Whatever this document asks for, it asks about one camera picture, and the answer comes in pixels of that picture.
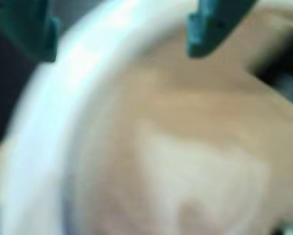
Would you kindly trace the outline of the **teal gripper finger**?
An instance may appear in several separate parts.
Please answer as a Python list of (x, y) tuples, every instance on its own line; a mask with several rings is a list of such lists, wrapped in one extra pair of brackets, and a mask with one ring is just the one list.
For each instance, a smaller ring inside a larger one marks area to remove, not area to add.
[(255, 5), (255, 0), (200, 0), (188, 17), (187, 54), (203, 58), (230, 35)]
[(59, 20), (50, 0), (0, 0), (0, 32), (26, 56), (40, 62), (56, 60)]

